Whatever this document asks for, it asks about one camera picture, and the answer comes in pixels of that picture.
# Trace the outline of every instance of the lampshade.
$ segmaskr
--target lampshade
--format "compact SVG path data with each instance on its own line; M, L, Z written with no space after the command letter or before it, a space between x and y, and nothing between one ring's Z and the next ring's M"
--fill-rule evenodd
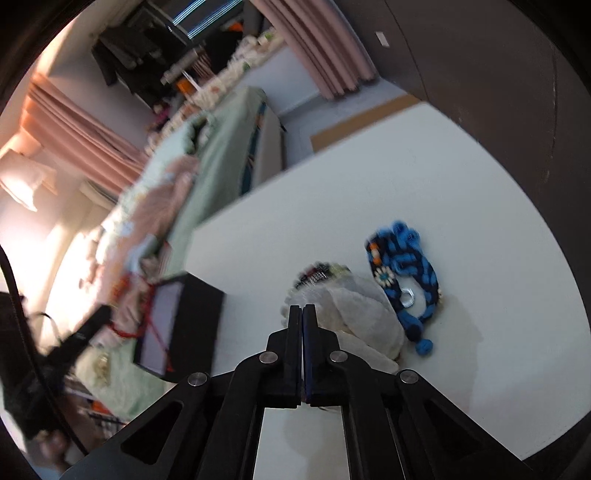
M35 191L45 184L55 193L56 171L14 150L0 158L0 186L24 207L37 211L33 204Z

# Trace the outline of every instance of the bed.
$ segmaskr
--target bed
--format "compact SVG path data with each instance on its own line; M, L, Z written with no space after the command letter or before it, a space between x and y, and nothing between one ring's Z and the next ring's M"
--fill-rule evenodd
M114 216L124 218L133 210L137 198L158 185L167 164L191 153L195 146L191 136L194 125L207 116L209 131L205 140L199 135L194 152L200 160L199 175L165 239L162 277L183 270L196 227L282 170L281 125L265 100L261 89L246 87L228 93L215 110L189 118L158 146L138 182L119 198L115 207L118 213ZM109 225L111 217L113 212L103 222L103 228L105 234L116 237L121 232L117 233L113 226L117 222L111 221L113 225ZM54 285L54 290L65 289ZM132 363L134 346L134 340L126 340L113 348L89 347L74 371L85 387L123 420L139 415L170 387Z

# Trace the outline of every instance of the green blanket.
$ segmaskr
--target green blanket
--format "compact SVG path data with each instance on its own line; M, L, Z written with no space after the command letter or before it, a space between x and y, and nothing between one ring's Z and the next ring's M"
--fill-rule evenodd
M183 270L193 230L240 196L250 138L265 99L261 89L246 87L228 94L213 112L213 131L197 151L201 160L199 177L167 239L171 254L165 276ZM142 413L169 385L132 363L134 348L134 340L107 351L90 347L76 363L76 376L86 388L124 420ZM94 369L95 361L103 354L109 358L108 385L102 384Z

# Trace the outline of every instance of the gray floor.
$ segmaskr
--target gray floor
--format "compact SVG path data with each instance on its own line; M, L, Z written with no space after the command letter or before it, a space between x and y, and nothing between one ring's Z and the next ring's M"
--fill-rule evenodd
M344 99L329 102L322 98L309 101L283 115L285 127L285 163L293 167L314 154L310 137L328 127L347 120L357 113L369 110L406 92L384 79L361 87Z

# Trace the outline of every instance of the metal screw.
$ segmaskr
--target metal screw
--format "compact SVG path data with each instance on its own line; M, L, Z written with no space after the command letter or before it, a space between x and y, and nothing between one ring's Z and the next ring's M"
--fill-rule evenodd
M263 352L259 355L259 360L264 364L274 364L278 358L275 352Z
M343 352L342 350L335 350L334 352L331 352L329 355L329 358L336 364L344 362L348 359L348 357L349 355L347 355L347 352Z
M400 380L408 384L417 383L418 373L416 373L414 370L402 370L400 372Z
M187 382L192 387L201 387L207 381L207 375L202 372L195 372L189 375Z

